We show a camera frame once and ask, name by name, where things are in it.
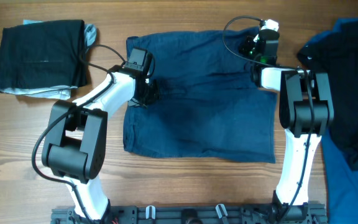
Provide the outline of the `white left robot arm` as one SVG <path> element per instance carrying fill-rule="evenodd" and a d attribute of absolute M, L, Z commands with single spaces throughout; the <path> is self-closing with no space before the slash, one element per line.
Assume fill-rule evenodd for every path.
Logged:
<path fill-rule="evenodd" d="M 133 48 L 128 60 L 106 70 L 106 78 L 87 95 L 72 102 L 58 100 L 51 109 L 46 130 L 36 142 L 42 164 L 52 176 L 42 178 L 65 184 L 75 203 L 65 218 L 52 212 L 60 223 L 112 223 L 111 204 L 101 186 L 99 173 L 106 155 L 109 118 L 125 103 L 145 108 L 158 98 L 156 81 L 150 81 L 154 56 Z"/>

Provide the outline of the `dark blue shorts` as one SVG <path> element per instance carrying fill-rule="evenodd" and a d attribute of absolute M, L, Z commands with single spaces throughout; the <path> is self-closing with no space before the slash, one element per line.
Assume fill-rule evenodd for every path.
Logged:
<path fill-rule="evenodd" d="M 128 51 L 139 47 L 154 55 L 152 78 L 160 96 L 145 108 L 126 109 L 125 151 L 155 158 L 275 162 L 277 96 L 258 89 L 249 63 L 232 54 L 257 31 L 253 27 L 127 38 Z"/>

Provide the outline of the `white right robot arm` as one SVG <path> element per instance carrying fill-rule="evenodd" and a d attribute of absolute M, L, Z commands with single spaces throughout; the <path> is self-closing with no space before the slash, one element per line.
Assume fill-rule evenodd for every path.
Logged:
<path fill-rule="evenodd" d="M 251 80 L 259 88 L 279 91 L 279 120 L 285 130 L 285 158 L 273 193 L 270 223 L 297 223 L 311 218 L 308 182 L 315 150 L 334 119 L 328 74 L 277 64 L 278 39 L 273 29 L 248 36 L 240 53 L 253 65 Z"/>

